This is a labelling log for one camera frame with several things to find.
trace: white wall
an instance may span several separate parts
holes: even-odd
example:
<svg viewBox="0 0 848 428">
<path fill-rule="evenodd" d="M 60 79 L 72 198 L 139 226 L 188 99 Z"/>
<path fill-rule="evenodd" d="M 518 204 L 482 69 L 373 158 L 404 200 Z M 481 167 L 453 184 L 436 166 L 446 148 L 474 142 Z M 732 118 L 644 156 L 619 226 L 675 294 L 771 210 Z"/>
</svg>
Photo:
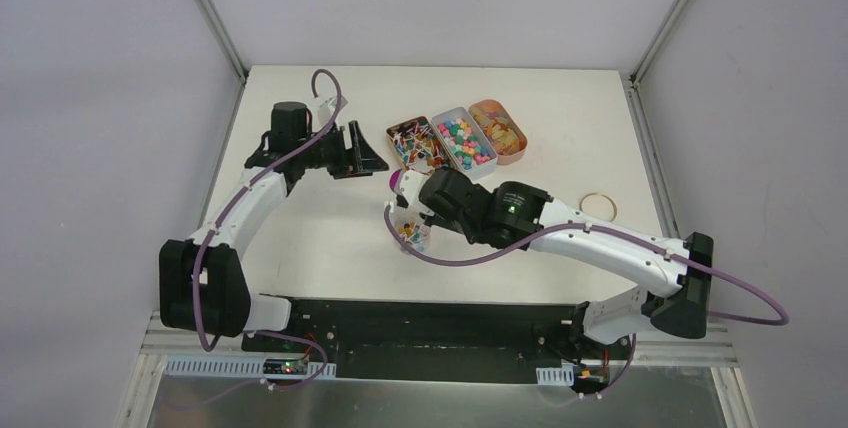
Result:
<svg viewBox="0 0 848 428">
<path fill-rule="evenodd" d="M 214 0 L 253 64 L 612 68 L 673 0 Z"/>
<path fill-rule="evenodd" d="M 848 0 L 693 0 L 643 87 L 681 229 L 792 316 L 731 326 L 763 427 L 848 419 L 846 81 Z"/>
<path fill-rule="evenodd" d="M 236 88 L 193 0 L 0 0 L 0 426 L 115 422 Z"/>
</svg>

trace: purple cable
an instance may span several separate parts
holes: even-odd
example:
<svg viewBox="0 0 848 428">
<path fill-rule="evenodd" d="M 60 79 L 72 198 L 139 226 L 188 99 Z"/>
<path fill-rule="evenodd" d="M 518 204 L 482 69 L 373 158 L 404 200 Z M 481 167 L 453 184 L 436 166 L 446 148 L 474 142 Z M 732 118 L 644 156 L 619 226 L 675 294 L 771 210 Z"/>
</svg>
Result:
<svg viewBox="0 0 848 428">
<path fill-rule="evenodd" d="M 342 111 L 342 108 L 344 106 L 342 104 L 342 87 L 341 85 L 339 85 L 339 80 L 336 79 L 335 75 L 330 73 L 328 70 L 325 70 L 324 68 L 320 68 L 315 70 L 315 73 L 312 74 L 312 80 L 310 82 L 312 85 L 312 96 L 316 98 L 318 97 L 318 92 L 315 90 L 315 80 L 317 80 L 318 75 L 321 74 L 330 77 L 330 80 L 332 80 L 333 85 L 335 85 L 336 87 L 336 109 L 333 111 L 333 115 L 330 117 L 330 121 L 328 121 L 327 124 L 324 125 L 321 130 L 318 131 L 318 133 L 315 133 L 312 138 L 307 140 L 306 143 L 299 146 L 295 150 L 292 150 L 290 153 L 287 153 L 279 160 L 271 163 L 264 170 L 260 171 L 256 176 L 251 178 L 249 182 L 251 186 L 253 186 L 257 181 L 264 178 L 265 175 L 273 171 L 274 168 L 282 165 L 283 163 L 289 161 L 290 159 L 309 149 L 310 146 L 317 143 L 318 140 L 321 139 L 321 137 L 326 135 L 333 128 L 333 124 L 335 124 L 336 122 L 336 117 L 339 116 L 339 113 Z M 203 351 L 207 353 L 215 349 L 215 345 L 218 344 L 218 339 L 220 338 L 220 335 L 216 336 L 212 340 L 212 344 L 209 344 L 209 342 L 206 340 L 206 330 L 203 329 L 203 314 L 200 309 L 200 272 L 202 270 L 201 265 L 203 263 L 203 255 L 206 253 L 206 249 L 209 248 L 209 243 L 212 242 L 212 237 L 215 236 L 215 230 L 217 229 L 217 227 L 220 227 L 224 224 L 224 221 L 227 219 L 227 216 L 229 216 L 230 212 L 233 211 L 233 208 L 235 208 L 235 206 L 238 204 L 239 201 L 241 201 L 242 197 L 244 197 L 247 192 L 248 188 L 246 186 L 242 187 L 236 193 L 236 195 L 226 204 L 226 206 L 224 206 L 224 209 L 221 210 L 221 214 L 218 216 L 218 218 L 215 219 L 216 228 L 211 229 L 208 233 L 206 233 L 206 236 L 203 238 L 203 242 L 200 243 L 200 248 L 197 250 L 197 256 L 194 258 L 194 269 L 191 273 L 191 297 L 192 309 L 194 311 L 194 327 L 197 331 L 197 336 L 200 339 L 200 346 L 203 348 Z"/>
<path fill-rule="evenodd" d="M 292 390 L 294 388 L 300 388 L 301 386 L 304 386 L 308 383 L 312 383 L 312 381 L 314 381 L 315 378 L 318 378 L 319 376 L 321 376 L 321 373 L 324 373 L 324 370 L 327 369 L 327 365 L 329 364 L 329 361 L 330 361 L 329 357 L 327 357 L 327 352 L 324 351 L 324 348 L 322 348 L 321 345 L 319 345 L 318 343 L 315 343 L 314 341 L 307 340 L 306 338 L 298 338 L 296 336 L 289 336 L 289 335 L 284 335 L 282 333 L 276 333 L 276 332 L 273 332 L 273 331 L 266 331 L 266 330 L 257 331 L 256 334 L 262 335 L 262 336 L 267 336 L 267 337 L 270 337 L 270 338 L 278 338 L 280 340 L 293 341 L 295 343 L 301 343 L 301 344 L 304 344 L 304 345 L 308 345 L 308 346 L 311 346 L 312 348 L 315 348 L 316 350 L 318 350 L 318 353 L 321 354 L 321 360 L 323 361 L 323 363 L 321 364 L 321 367 L 318 368 L 318 371 L 316 371 L 315 373 L 309 375 L 308 377 L 298 381 L 297 383 L 293 383 L 291 385 L 274 384 L 272 386 L 274 387 L 275 391 Z M 171 409 L 173 411 L 193 411 L 193 410 L 196 410 L 198 408 L 203 408 L 204 406 L 209 405 L 211 403 L 214 403 L 214 402 L 220 400 L 221 398 L 224 398 L 225 396 L 228 396 L 232 393 L 235 393 L 236 391 L 244 388 L 245 386 L 247 386 L 251 383 L 255 383 L 255 382 L 256 382 L 256 380 L 253 379 L 253 378 L 241 381 L 241 382 L 227 388 L 226 390 L 222 391 L 221 393 L 218 393 L 217 395 L 215 395 L 211 398 L 208 398 L 206 400 L 203 400 L 200 403 L 197 403 L 197 404 L 194 404 L 194 405 L 177 406 L 177 405 L 172 405 L 172 404 L 168 403 L 167 401 L 164 401 L 162 404 L 167 406 L 169 409 Z"/>
<path fill-rule="evenodd" d="M 507 246 L 506 248 L 504 248 L 502 250 L 498 250 L 494 253 L 490 253 L 488 255 L 481 256 L 479 258 L 472 258 L 470 260 L 441 260 L 441 259 L 438 259 L 438 258 L 433 258 L 432 256 L 427 256 L 423 253 L 419 253 L 418 251 L 411 249 L 409 247 L 409 245 L 406 242 L 403 241 L 403 238 L 401 238 L 400 235 L 397 234 L 395 232 L 394 228 L 392 227 L 392 221 L 391 221 L 391 218 L 389 216 L 390 210 L 391 210 L 391 208 L 387 206 L 386 210 L 383 212 L 383 221 L 385 221 L 386 227 L 389 229 L 389 233 L 392 234 L 392 237 L 395 239 L 395 241 L 400 243 L 400 245 L 403 247 L 403 249 L 406 250 L 406 252 L 411 254 L 412 256 L 414 256 L 414 257 L 416 257 L 420 260 L 424 260 L 428 263 L 432 263 L 432 264 L 440 265 L 440 266 L 456 267 L 456 266 L 471 266 L 471 265 L 478 265 L 480 263 L 486 263 L 488 261 L 496 260 L 496 259 L 506 255 L 507 253 L 510 253 L 510 252 L 530 243 L 531 241 L 533 241 L 537 238 L 540 238 L 542 236 L 547 235 L 548 233 L 553 233 L 555 231 L 563 231 L 563 230 L 583 230 L 584 228 L 586 228 L 586 225 L 584 223 L 562 223 L 562 224 L 559 224 L 559 225 L 552 225 L 552 226 L 549 226 L 549 227 L 544 228 L 542 230 L 539 230 L 539 231 L 537 231 L 537 232 L 535 232 L 531 235 L 528 235 L 528 236 L 516 241 L 515 243 Z M 591 227 L 591 231 L 597 231 L 599 233 L 606 233 L 608 235 L 612 235 L 612 236 L 615 236 L 617 238 L 620 238 L 624 241 L 629 241 L 630 243 L 641 246 L 641 247 L 643 247 L 647 250 L 653 251 L 654 253 L 657 253 L 657 254 L 660 254 L 660 255 L 665 255 L 665 249 L 664 248 L 660 248 L 659 246 L 657 246 L 653 243 L 642 240 L 642 239 L 640 239 L 636 236 L 633 236 L 629 233 L 624 233 L 623 231 L 616 230 L 615 228 L 610 228 L 610 227 L 607 227 L 607 226 L 593 225 Z M 743 322 L 746 322 L 746 323 L 754 323 L 754 324 L 757 324 L 757 325 L 782 326 L 782 325 L 786 325 L 786 324 L 789 323 L 789 313 L 787 313 L 786 310 L 782 306 L 780 306 L 780 303 L 778 303 L 774 298 L 772 298 L 771 296 L 769 296 L 767 293 L 760 290 L 759 288 L 751 285 L 750 283 L 742 281 L 739 278 L 736 278 L 735 276 L 728 275 L 727 273 L 725 273 L 723 271 L 718 271 L 715 268 L 711 268 L 709 266 L 698 263 L 697 261 L 692 261 L 688 258 L 684 258 L 680 255 L 673 254 L 673 255 L 671 255 L 671 258 L 674 261 L 677 261 L 678 263 L 683 263 L 686 266 L 689 266 L 689 267 L 694 268 L 694 269 L 699 270 L 699 271 L 703 271 L 704 273 L 706 273 L 708 275 L 714 276 L 718 279 L 724 280 L 728 283 L 731 283 L 733 285 L 738 286 L 739 288 L 742 288 L 743 290 L 747 291 L 748 293 L 751 293 L 752 295 L 754 295 L 757 298 L 766 302 L 766 304 L 768 304 L 775 312 L 777 312 L 779 318 L 776 319 L 776 320 L 775 319 L 768 319 L 768 318 L 756 318 L 756 317 L 753 317 L 753 316 L 736 315 L 736 314 L 724 313 L 724 312 L 720 312 L 720 311 L 709 311 L 709 312 L 707 312 L 708 315 L 714 316 L 716 318 L 722 318 L 722 319 L 725 319 L 725 320 L 743 321 Z"/>
</svg>

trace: purple hose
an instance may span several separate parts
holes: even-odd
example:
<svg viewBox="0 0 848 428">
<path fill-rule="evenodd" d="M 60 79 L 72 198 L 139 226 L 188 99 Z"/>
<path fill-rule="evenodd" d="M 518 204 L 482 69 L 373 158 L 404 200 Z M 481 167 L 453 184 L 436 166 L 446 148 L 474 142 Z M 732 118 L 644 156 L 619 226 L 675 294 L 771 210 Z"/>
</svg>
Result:
<svg viewBox="0 0 848 428">
<path fill-rule="evenodd" d="M 479 258 L 472 258 L 470 260 L 441 260 L 441 259 L 438 259 L 438 258 L 433 258 L 432 256 L 427 256 L 425 254 L 417 252 L 416 250 L 411 249 L 409 247 L 409 245 L 407 245 L 407 243 L 403 241 L 403 238 L 401 238 L 400 235 L 397 234 L 395 232 L 394 228 L 392 227 L 391 218 L 389 216 L 390 210 L 391 210 L 391 208 L 387 206 L 386 210 L 383 212 L 383 221 L 385 221 L 386 227 L 389 229 L 389 233 L 392 234 L 392 237 L 394 237 L 395 241 L 400 243 L 400 245 L 403 247 L 403 249 L 406 250 L 407 253 L 411 254 L 412 256 L 414 256 L 414 257 L 416 257 L 420 260 L 424 260 L 427 263 L 432 263 L 434 265 L 440 265 L 440 266 L 456 267 L 456 266 L 471 266 L 471 265 L 478 265 L 480 263 L 486 263 L 488 261 L 496 260 L 496 259 L 506 255 L 507 253 L 510 253 L 510 252 L 530 243 L 533 240 L 536 240 L 536 239 L 538 239 L 542 236 L 547 235 L 548 233 L 553 233 L 555 231 L 563 231 L 563 230 L 583 230 L 586 227 L 586 225 L 584 223 L 562 223 L 562 224 L 559 224 L 559 225 L 552 225 L 552 226 L 549 226 L 549 227 L 544 228 L 542 230 L 539 230 L 539 231 L 537 231 L 537 232 L 535 232 L 531 235 L 528 235 L 528 236 L 522 238 L 521 240 L 518 240 L 515 243 L 507 246 L 506 248 L 504 248 L 502 250 L 498 250 L 494 253 L 490 253 L 488 255 L 481 256 Z M 607 226 L 592 225 L 591 231 L 597 231 L 599 233 L 606 233 L 608 235 L 612 235 L 612 236 L 615 236 L 617 238 L 620 238 L 624 241 L 629 241 L 630 243 L 641 246 L 642 248 L 650 250 L 654 253 L 657 253 L 657 254 L 660 254 L 660 255 L 665 255 L 665 249 L 664 248 L 660 248 L 659 246 L 657 246 L 653 243 L 642 240 L 642 239 L 640 239 L 636 236 L 633 236 L 629 233 L 625 233 L 623 231 L 616 230 L 615 228 L 610 228 L 610 227 L 607 227 Z M 720 311 L 709 311 L 709 312 L 707 312 L 708 315 L 714 316 L 716 318 L 722 318 L 722 319 L 725 319 L 725 320 L 744 321 L 744 322 L 747 322 L 747 323 L 754 323 L 754 324 L 757 324 L 757 325 L 782 326 L 782 325 L 786 325 L 786 324 L 789 323 L 789 313 L 787 313 L 786 310 L 782 306 L 780 306 L 780 303 L 778 303 L 774 298 L 772 298 L 771 296 L 769 296 L 767 293 L 760 290 L 759 288 L 751 285 L 750 283 L 742 281 L 739 278 L 736 278 L 735 276 L 728 275 L 727 273 L 725 273 L 723 271 L 718 271 L 715 268 L 711 268 L 709 266 L 698 263 L 697 261 L 692 261 L 688 258 L 684 258 L 680 255 L 674 255 L 673 254 L 673 255 L 671 255 L 671 258 L 674 261 L 677 261 L 678 263 L 683 263 L 686 266 L 689 266 L 689 267 L 694 268 L 694 269 L 699 270 L 699 271 L 703 271 L 704 273 L 706 273 L 708 275 L 714 276 L 718 279 L 727 281 L 728 283 L 731 283 L 733 285 L 738 286 L 739 288 L 742 288 L 743 290 L 747 291 L 748 293 L 751 293 L 752 295 L 754 295 L 757 298 L 766 302 L 766 304 L 768 304 L 775 312 L 777 312 L 779 318 L 776 319 L 776 320 L 775 319 L 769 319 L 769 318 L 755 318 L 753 316 L 735 315 L 735 314 L 732 314 L 732 313 L 724 313 L 724 312 L 720 312 Z"/>
<path fill-rule="evenodd" d="M 304 345 L 308 345 L 308 346 L 311 346 L 312 348 L 315 348 L 316 350 L 318 350 L 318 353 L 321 354 L 321 360 L 323 361 L 323 363 L 321 364 L 321 367 L 318 368 L 318 371 L 316 371 L 315 373 L 309 375 L 308 377 L 298 381 L 297 383 L 293 383 L 291 385 L 274 384 L 273 385 L 274 390 L 276 390 L 276 391 L 291 390 L 291 389 L 294 389 L 294 388 L 300 388 L 301 386 L 304 386 L 308 383 L 312 383 L 315 380 L 315 378 L 318 378 L 319 376 L 321 376 L 321 373 L 323 373 L 324 370 L 327 369 L 327 364 L 330 361 L 329 357 L 327 357 L 327 352 L 324 351 L 324 348 L 322 348 L 321 345 L 319 345 L 318 343 L 315 343 L 314 341 L 307 340 L 306 338 L 298 338 L 296 336 L 283 335 L 282 333 L 276 333 L 276 332 L 273 332 L 273 331 L 265 331 L 265 330 L 257 331 L 256 334 L 262 335 L 262 336 L 267 336 L 267 337 L 270 337 L 270 338 L 278 338 L 280 340 L 293 341 L 295 343 L 301 343 L 301 344 L 304 344 Z M 245 386 L 247 386 L 251 383 L 255 383 L 255 382 L 256 382 L 255 379 L 248 379 L 248 380 L 241 381 L 241 382 L 236 383 L 235 385 L 227 388 L 226 390 L 222 391 L 221 393 L 218 393 L 217 395 L 215 395 L 213 397 L 210 397 L 206 400 L 201 401 L 200 403 L 190 405 L 190 406 L 172 405 L 167 401 L 164 401 L 162 404 L 167 406 L 169 409 L 171 409 L 173 411 L 193 411 L 193 410 L 196 410 L 198 408 L 203 408 L 204 406 L 209 405 L 211 403 L 214 403 L 214 402 L 220 400 L 221 398 L 224 398 L 225 396 L 228 396 L 232 393 L 235 393 L 236 391 L 244 388 Z"/>
<path fill-rule="evenodd" d="M 339 116 L 339 113 L 342 111 L 342 87 L 339 85 L 339 80 L 336 79 L 335 75 L 330 73 L 328 70 L 320 68 L 315 70 L 315 73 L 312 74 L 312 95 L 314 97 L 318 97 L 318 92 L 315 90 L 315 81 L 318 79 L 318 75 L 324 74 L 330 77 L 330 80 L 333 82 L 333 85 L 336 87 L 336 109 L 333 111 L 333 115 L 330 117 L 330 121 L 324 125 L 318 133 L 312 136 L 309 140 L 306 141 L 303 145 L 299 146 L 297 149 L 292 150 L 290 153 L 287 153 L 285 156 L 280 158 L 279 160 L 268 165 L 264 170 L 260 171 L 256 176 L 250 179 L 250 185 L 252 186 L 257 181 L 261 180 L 268 173 L 274 170 L 274 168 L 282 165 L 283 163 L 289 161 L 295 156 L 303 153 L 310 146 L 314 145 L 321 139 L 324 135 L 326 135 L 332 128 L 333 124 L 336 122 L 336 118 Z M 242 187 L 238 193 L 224 206 L 224 209 L 221 210 L 221 214 L 218 215 L 218 218 L 215 219 L 215 226 L 220 227 L 224 224 L 224 221 L 229 216 L 230 212 L 233 211 L 233 208 L 241 201 L 242 197 L 247 194 L 248 188 Z M 203 242 L 200 243 L 200 248 L 197 250 L 197 256 L 194 258 L 194 269 L 192 270 L 192 279 L 191 279 L 191 297 L 192 297 L 192 309 L 194 311 L 194 327 L 197 331 L 197 336 L 200 339 L 200 346 L 203 348 L 203 351 L 210 352 L 215 349 L 215 345 L 218 343 L 219 336 L 216 336 L 212 343 L 210 344 L 206 340 L 206 330 L 203 329 L 203 314 L 200 309 L 200 272 L 202 270 L 201 265 L 203 264 L 203 255 L 206 253 L 206 249 L 209 248 L 209 243 L 212 242 L 212 237 L 215 236 L 215 229 L 209 230 L 206 233 L 206 236 L 203 238 Z"/>
</svg>

